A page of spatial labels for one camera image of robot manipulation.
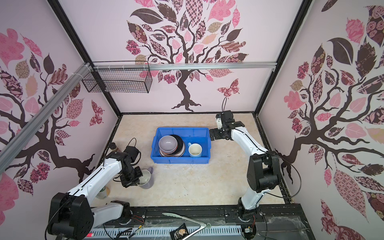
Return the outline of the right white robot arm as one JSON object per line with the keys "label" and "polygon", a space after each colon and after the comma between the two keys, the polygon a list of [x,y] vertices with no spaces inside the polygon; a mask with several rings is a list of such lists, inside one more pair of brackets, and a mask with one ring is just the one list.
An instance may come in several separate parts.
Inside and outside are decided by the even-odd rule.
{"label": "right white robot arm", "polygon": [[249,157],[245,194],[238,201],[239,216],[255,211],[262,198],[279,185],[281,173],[279,157],[262,147],[248,132],[241,121],[236,121],[231,111],[216,115],[217,127],[210,129],[210,138],[236,142]]}

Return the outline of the light blue mug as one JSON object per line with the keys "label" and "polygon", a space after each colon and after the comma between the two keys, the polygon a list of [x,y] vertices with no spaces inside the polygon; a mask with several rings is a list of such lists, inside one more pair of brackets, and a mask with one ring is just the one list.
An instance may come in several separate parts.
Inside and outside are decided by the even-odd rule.
{"label": "light blue mug", "polygon": [[201,145],[199,145],[197,143],[194,143],[194,144],[188,143],[188,152],[189,152],[190,157],[199,158],[202,155],[203,148]]}

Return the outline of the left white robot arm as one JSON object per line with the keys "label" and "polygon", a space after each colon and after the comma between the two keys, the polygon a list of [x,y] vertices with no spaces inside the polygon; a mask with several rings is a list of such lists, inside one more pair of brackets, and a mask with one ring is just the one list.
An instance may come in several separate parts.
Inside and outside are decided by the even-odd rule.
{"label": "left white robot arm", "polygon": [[140,159],[141,152],[133,146],[127,146],[122,152],[110,152],[84,181],[66,193],[57,193],[51,200],[44,236],[82,240],[93,228],[109,221],[128,223],[133,215],[128,202],[112,201],[95,208],[91,207],[91,203],[116,176],[124,188],[137,186],[143,175],[138,166]]}

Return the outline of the sunburst pattern white plate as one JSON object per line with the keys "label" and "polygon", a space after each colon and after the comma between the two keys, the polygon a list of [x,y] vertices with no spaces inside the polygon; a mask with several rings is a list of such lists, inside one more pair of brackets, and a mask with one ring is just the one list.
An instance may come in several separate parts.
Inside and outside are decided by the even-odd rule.
{"label": "sunburst pattern white plate", "polygon": [[185,148],[182,148],[180,151],[176,151],[172,154],[165,154],[162,150],[159,150],[159,153],[162,157],[181,157],[185,153]]}

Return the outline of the lavender mug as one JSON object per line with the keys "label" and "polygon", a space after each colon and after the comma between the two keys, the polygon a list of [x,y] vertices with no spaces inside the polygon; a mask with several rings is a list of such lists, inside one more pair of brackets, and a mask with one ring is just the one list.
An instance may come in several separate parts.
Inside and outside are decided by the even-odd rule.
{"label": "lavender mug", "polygon": [[142,170],[142,176],[139,178],[138,183],[138,186],[140,188],[150,189],[154,185],[153,172],[153,167],[149,167],[148,169]]}

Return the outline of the blue plastic bin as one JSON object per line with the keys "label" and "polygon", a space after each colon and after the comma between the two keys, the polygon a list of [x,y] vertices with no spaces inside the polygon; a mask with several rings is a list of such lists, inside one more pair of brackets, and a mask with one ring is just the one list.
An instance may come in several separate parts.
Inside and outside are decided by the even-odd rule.
{"label": "blue plastic bin", "polygon": [[[162,157],[159,141],[162,137],[176,135],[181,137],[186,148],[180,157]],[[202,147],[200,157],[191,157],[188,151],[188,143],[199,144]],[[158,128],[152,143],[151,159],[156,164],[208,164],[211,158],[211,139],[208,128]]]}

